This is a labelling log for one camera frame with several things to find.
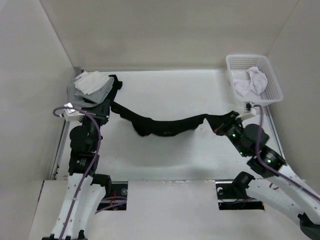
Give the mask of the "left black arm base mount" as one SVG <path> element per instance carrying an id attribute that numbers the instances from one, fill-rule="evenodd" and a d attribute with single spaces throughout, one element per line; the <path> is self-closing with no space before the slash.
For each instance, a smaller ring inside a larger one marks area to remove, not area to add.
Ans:
<path id="1" fill-rule="evenodd" d="M 128 182 L 112 182 L 110 191 L 101 200 L 97 211 L 125 211 L 127 209 Z"/>

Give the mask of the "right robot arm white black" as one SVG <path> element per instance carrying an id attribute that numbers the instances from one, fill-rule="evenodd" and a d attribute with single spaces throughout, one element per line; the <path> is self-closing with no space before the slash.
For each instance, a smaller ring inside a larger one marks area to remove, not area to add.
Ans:
<path id="1" fill-rule="evenodd" d="M 231 183 L 232 193 L 241 200 L 256 199 L 297 224 L 311 240 L 320 238 L 320 196 L 309 187 L 275 150 L 267 146 L 269 136 L 259 124 L 243 126 L 242 114 L 231 111 L 212 116 L 208 122 L 218 136 L 227 137 L 247 165 L 262 179 L 276 186 L 263 186 L 252 174 L 242 171 Z"/>

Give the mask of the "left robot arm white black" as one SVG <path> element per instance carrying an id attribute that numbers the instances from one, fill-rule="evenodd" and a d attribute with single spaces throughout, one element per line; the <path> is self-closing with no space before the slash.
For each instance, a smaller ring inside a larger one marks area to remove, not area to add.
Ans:
<path id="1" fill-rule="evenodd" d="M 55 225 L 48 240 L 85 240 L 90 221 L 101 200 L 112 195 L 111 179 L 105 174 L 96 174 L 99 162 L 101 125 L 108 120 L 88 110 L 74 107 L 71 103 L 57 107 L 53 115 L 67 121 L 83 119 L 82 124 L 72 129 L 66 193 Z"/>

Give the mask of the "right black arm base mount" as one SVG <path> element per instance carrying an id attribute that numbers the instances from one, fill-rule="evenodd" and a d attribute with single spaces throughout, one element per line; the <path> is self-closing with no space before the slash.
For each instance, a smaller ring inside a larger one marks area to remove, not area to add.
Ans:
<path id="1" fill-rule="evenodd" d="M 264 203 L 249 197 L 246 190 L 255 177 L 247 172 L 240 172 L 234 179 L 215 182 L 218 208 L 221 211 L 265 210 Z"/>

